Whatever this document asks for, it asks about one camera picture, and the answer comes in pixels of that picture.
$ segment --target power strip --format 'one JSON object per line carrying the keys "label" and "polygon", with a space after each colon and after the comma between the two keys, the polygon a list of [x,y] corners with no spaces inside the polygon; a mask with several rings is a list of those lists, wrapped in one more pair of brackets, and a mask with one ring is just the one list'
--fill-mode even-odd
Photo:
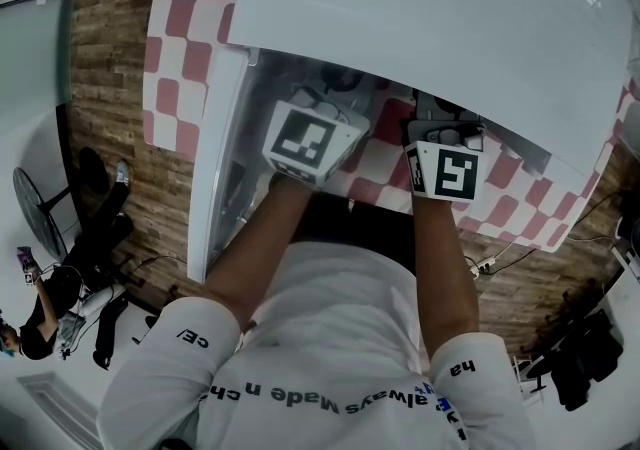
{"label": "power strip", "polygon": [[471,271],[471,274],[473,274],[474,279],[478,279],[481,273],[482,274],[488,273],[489,269],[495,264],[496,264],[495,256],[490,256],[486,260],[482,260],[481,262],[479,262],[477,267],[474,265],[469,270]]}

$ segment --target forearm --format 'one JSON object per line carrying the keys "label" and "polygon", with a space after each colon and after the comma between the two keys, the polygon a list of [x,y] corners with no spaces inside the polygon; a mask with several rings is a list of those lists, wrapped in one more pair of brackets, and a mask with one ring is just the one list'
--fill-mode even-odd
{"label": "forearm", "polygon": [[211,297],[231,310],[241,328],[264,300],[311,194],[295,180],[277,183],[209,273]]}
{"label": "forearm", "polygon": [[44,312],[44,321],[47,326],[53,330],[58,328],[58,317],[56,317],[56,312],[53,309],[53,305],[51,304],[51,299],[49,299],[49,295],[44,288],[44,283],[42,279],[38,278],[35,283],[36,290],[38,291],[38,296],[40,297],[40,303],[42,304],[42,311]]}
{"label": "forearm", "polygon": [[448,340],[478,332],[478,297],[448,202],[414,198],[416,277],[429,355]]}

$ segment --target person wearing black clothing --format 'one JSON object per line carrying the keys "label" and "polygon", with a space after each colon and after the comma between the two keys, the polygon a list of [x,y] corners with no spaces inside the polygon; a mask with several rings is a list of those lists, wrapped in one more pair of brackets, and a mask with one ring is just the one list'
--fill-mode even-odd
{"label": "person wearing black clothing", "polygon": [[101,283],[96,265],[107,259],[111,250],[133,231],[129,217],[120,214],[128,195],[129,168],[125,161],[120,161],[116,183],[91,219],[89,229],[49,280],[43,282],[38,278],[35,282],[38,301],[20,328],[20,335],[7,324],[0,327],[4,347],[32,360],[44,359],[53,353],[58,320],[77,303],[83,282],[94,292],[106,286]]}

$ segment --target t-shirt sleeve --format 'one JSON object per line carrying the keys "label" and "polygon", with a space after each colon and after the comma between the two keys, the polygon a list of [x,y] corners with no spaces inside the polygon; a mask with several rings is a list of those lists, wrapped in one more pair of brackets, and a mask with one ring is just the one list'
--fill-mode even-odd
{"label": "t-shirt sleeve", "polygon": [[55,333],[51,337],[51,343],[48,343],[37,327],[23,326],[20,328],[20,353],[28,359],[39,361],[53,353],[55,340]]}
{"label": "t-shirt sleeve", "polygon": [[240,328],[207,299],[168,305],[109,386],[98,413],[106,450],[149,450],[197,423],[198,405],[231,357]]}
{"label": "t-shirt sleeve", "polygon": [[454,406],[472,450],[534,450],[533,428],[502,338],[457,336],[431,361],[438,395]]}

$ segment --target wooden floor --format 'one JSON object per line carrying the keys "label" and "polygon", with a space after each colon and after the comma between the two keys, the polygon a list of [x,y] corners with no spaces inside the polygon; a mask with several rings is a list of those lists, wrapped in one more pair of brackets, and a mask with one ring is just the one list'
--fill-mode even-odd
{"label": "wooden floor", "polygon": [[[110,174],[122,157],[133,168],[132,192],[125,211],[135,232],[114,253],[119,262],[133,258],[123,270],[133,271],[143,260],[171,256],[141,267],[128,285],[133,295],[161,308],[179,295],[199,291],[186,279],[187,226],[193,165],[175,153],[144,143],[142,135],[142,71],[151,0],[75,0],[72,37],[73,102],[68,109],[72,153],[93,148]],[[640,178],[640,168],[621,146],[616,147],[591,200],[628,188]],[[81,190],[82,204],[91,213],[101,198]],[[573,238],[611,235],[618,217],[618,198],[602,204],[572,232]],[[504,249],[502,241],[463,233],[465,254],[480,261]],[[617,270],[610,243],[567,241],[555,254],[536,252],[495,276],[477,281],[482,328],[502,336],[510,352],[526,354],[545,330],[546,317],[564,309],[584,291],[590,279],[597,285]],[[504,266],[522,257],[527,248],[513,246],[500,257]]]}

